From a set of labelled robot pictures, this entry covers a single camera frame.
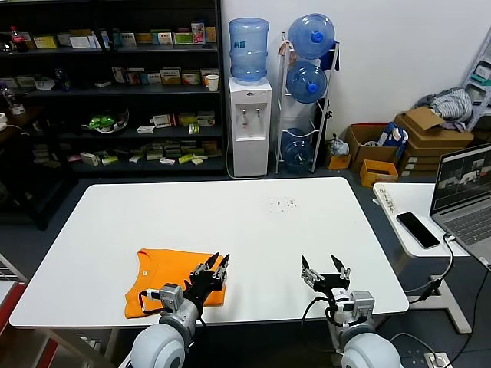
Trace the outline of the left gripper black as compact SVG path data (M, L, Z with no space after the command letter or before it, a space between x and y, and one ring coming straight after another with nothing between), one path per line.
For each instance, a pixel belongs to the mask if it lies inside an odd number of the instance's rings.
M198 264L190 273L189 281L185 282L183 297L192 301L197 307L218 307L224 304L229 255L221 260L216 272L210 271L218 257L219 253L216 252L204 263Z

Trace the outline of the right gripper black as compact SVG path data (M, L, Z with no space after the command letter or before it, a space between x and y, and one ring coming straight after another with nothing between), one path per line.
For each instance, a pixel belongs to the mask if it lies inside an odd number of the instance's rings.
M302 255L302 280L310 287L316 288L317 292L323 293L326 297L334 297L334 288L343 288L347 290L350 285L350 280L346 279L350 277L351 269L346 268L342 261L331 256L339 274L319 274L317 271L310 268L305 256Z

